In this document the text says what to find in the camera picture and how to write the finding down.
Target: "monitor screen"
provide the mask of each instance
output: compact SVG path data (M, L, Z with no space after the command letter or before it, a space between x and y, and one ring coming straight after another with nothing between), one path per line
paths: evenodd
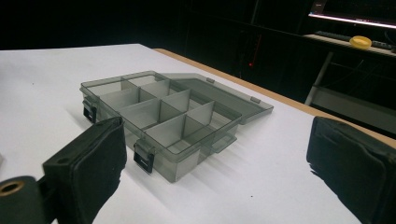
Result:
M309 16L396 29L395 0L314 0Z

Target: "plastic storage box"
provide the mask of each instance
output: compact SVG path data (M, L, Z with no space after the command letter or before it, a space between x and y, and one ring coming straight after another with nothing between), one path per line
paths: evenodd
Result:
M235 141L238 124L273 110L198 74L148 71L84 82L80 90L84 115L92 122L121 116L134 160L169 182Z

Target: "wooden desk edge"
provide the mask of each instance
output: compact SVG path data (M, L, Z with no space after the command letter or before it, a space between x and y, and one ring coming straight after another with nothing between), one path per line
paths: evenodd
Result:
M241 85L243 87L246 87L246 88L249 88L249 89L251 89L253 91L259 92L259 93L261 93L263 95L266 95L266 96L268 96L268 97L270 97L272 99L275 99L275 100L277 100L277 101L279 101L279 102L281 102L283 104L290 105L290 106L292 106L294 108L297 108L297 109L299 109L301 111L304 111L305 113L308 113L310 115L325 117L325 118L329 118L329 119L337 119L337 120L343 121L345 123L348 123L351 126L357 128L357 129L359 129L359 130L361 130L361 131L363 131L365 133L370 134L372 137L374 137L374 138L376 138L376 139L384 142L385 144L388 144L391 147L394 147L396 149L396 139L392 139L392 138L389 138L389 137L387 137L385 135L382 135L380 133L373 132L371 130L363 128L363 127L361 127L359 125L356 125L354 123L351 123L349 121L346 121L346 120L343 120L343 119L339 119L339 118L337 118L337 117L335 117L333 115L327 114L327 113L325 113L323 111L320 111L318 109L315 109L315 108L313 108L311 106L304 105L304 104L299 103L297 101L291 100L290 98L287 98L287 97L285 97L283 95L277 94L277 93L275 93L273 91L268 91L268 90L266 90L266 89L264 89L262 87L256 86L256 85L254 85L252 83L249 83L249 82L246 82L246 81L244 81L244 80L242 80L242 79L240 79L238 77L233 77L231 75L223 73L223 72L221 72L219 70L216 70L216 69L211 68L209 66L206 66L204 64L195 62L193 60L190 60L188 58L185 58L183 56L175 54L175 53L173 53L173 52L171 52L169 50L166 50L166 49L154 49L154 50L156 50L156 51L158 51L158 52L160 52L160 53L162 53L164 55L167 55L167 56L169 56L171 58L179 60L179 61L181 61L183 63L187 63L189 65L192 65L194 67L202 69L202 70L204 70L204 71L206 71L208 73L211 73L211 74L214 74L216 76L223 77L223 78L226 78L228 80L231 80L232 82L237 83L237 84L239 84L239 85Z

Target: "yellow object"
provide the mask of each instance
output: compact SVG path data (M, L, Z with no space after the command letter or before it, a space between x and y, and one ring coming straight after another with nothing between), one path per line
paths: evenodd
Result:
M358 49L368 49L372 45L371 39L361 36L361 35L355 35L352 38L350 38L349 43Z

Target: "table surface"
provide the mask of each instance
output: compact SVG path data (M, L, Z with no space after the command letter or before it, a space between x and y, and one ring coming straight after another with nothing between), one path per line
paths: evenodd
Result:
M148 70L198 73L275 108L240 125L238 140L173 184L145 173L128 149L120 186L94 223L359 223L306 162L321 112L138 44L0 51L0 181L40 178L41 164L91 126L82 115L82 82Z

